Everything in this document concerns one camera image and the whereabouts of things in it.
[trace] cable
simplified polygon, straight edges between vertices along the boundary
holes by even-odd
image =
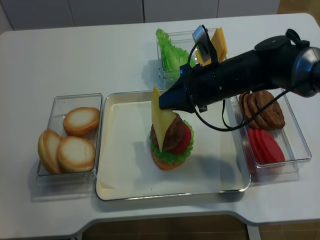
[[[194,52],[194,50],[196,49],[198,43],[195,43],[195,45],[193,46],[190,54],[189,54],[189,57],[188,57],[188,69],[192,71],[192,68],[190,66],[190,61],[191,61],[191,57],[192,57],[192,53]],[[222,121],[223,121],[223,124],[227,127],[227,128],[220,128],[220,127],[216,127],[216,126],[213,126],[211,125],[210,123],[206,122],[206,120],[204,120],[200,114],[198,113],[195,105],[193,104],[193,100],[192,100],[192,97],[191,97],[191,93],[190,93],[190,87],[189,87],[189,79],[188,79],[188,82],[186,83],[186,90],[187,90],[187,98],[190,102],[190,105],[192,107],[192,110],[194,111],[194,113],[196,114],[196,116],[200,119],[201,122],[203,122],[205,125],[207,125],[209,128],[212,128],[214,130],[217,130],[217,131],[220,131],[220,132],[231,132],[231,131],[234,131],[234,130],[238,130],[244,126],[246,126],[247,124],[249,124],[251,121],[253,121],[262,111],[264,111],[266,108],[268,108],[271,104],[275,103],[279,98],[281,98],[283,95],[287,94],[288,92],[300,87],[302,84],[305,84],[306,82],[299,82],[298,85],[296,86],[291,86],[289,87],[287,90],[283,91],[282,93],[280,93],[278,96],[276,96],[274,99],[272,99],[270,102],[268,102],[264,107],[260,108],[255,114],[252,115],[251,118],[249,118],[247,121],[243,122],[244,121],[244,114],[242,116],[242,121],[239,125],[237,126],[233,126],[233,127],[230,127],[228,126],[226,123],[225,123],[225,120],[223,118],[223,113],[224,113],[224,110],[225,110],[225,105],[226,105],[226,101],[223,100],[222,102]],[[244,98],[242,98],[241,100],[241,103],[242,105],[244,106]]]

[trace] hamburger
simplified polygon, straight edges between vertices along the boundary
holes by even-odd
[[[159,148],[154,125],[151,126],[151,155],[162,170],[171,170],[183,164],[194,145],[194,131],[189,123],[175,113],[175,119],[165,132],[162,150]]]

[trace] toy hamburger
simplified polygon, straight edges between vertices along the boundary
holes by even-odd
[[[162,170],[171,170],[183,164],[194,144],[194,131],[187,121],[170,109],[159,108],[160,92],[152,91],[151,155]]]

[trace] wooden floor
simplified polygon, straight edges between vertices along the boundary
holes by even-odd
[[[278,14],[309,13],[320,26],[320,0],[280,0]],[[262,240],[320,240],[320,222],[263,226]],[[246,240],[246,225],[228,215],[119,221],[93,225],[83,240]]]

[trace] clear plastic container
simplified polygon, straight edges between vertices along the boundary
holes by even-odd
[[[70,172],[61,174],[50,174],[42,166],[39,161],[37,168],[37,183],[38,185],[67,185],[67,184],[83,184],[90,183],[96,178],[99,152],[100,152],[100,138],[102,116],[101,109],[103,106],[103,96],[100,93],[95,94],[82,94],[70,96],[57,96],[53,101],[51,115],[49,118],[48,129],[55,131],[61,137],[66,137],[67,133],[63,126],[63,120],[68,112],[73,109],[88,107],[96,108],[100,111],[100,120],[98,128],[86,134],[83,138],[90,140],[95,147],[94,166],[91,171],[86,172]]]
[[[276,97],[283,92],[283,89],[269,90]],[[242,121],[242,115],[238,104],[238,97],[231,99],[235,109],[236,121],[239,124]],[[284,175],[297,173],[299,169],[311,159],[311,153],[300,130],[295,115],[290,107],[287,97],[284,95],[277,100],[279,103],[285,121],[285,126],[281,130],[269,131],[280,146],[285,161],[277,163],[260,164],[254,156],[249,143],[249,127],[243,127],[239,130],[242,137],[242,147],[245,152],[247,164],[253,177]]]
[[[208,35],[210,39],[214,36],[216,28],[208,29]],[[172,32],[168,33],[171,38],[172,45],[177,48],[182,48],[188,53],[192,50],[195,45],[195,41],[192,37],[194,31],[182,31],[182,32]],[[161,49],[158,44],[158,38],[156,39],[157,53],[158,53],[158,68],[159,68],[159,80],[165,85],[165,88],[170,88],[180,77],[180,70],[164,70],[164,65],[162,61]],[[192,53],[192,58],[198,63],[196,57],[196,50]]]

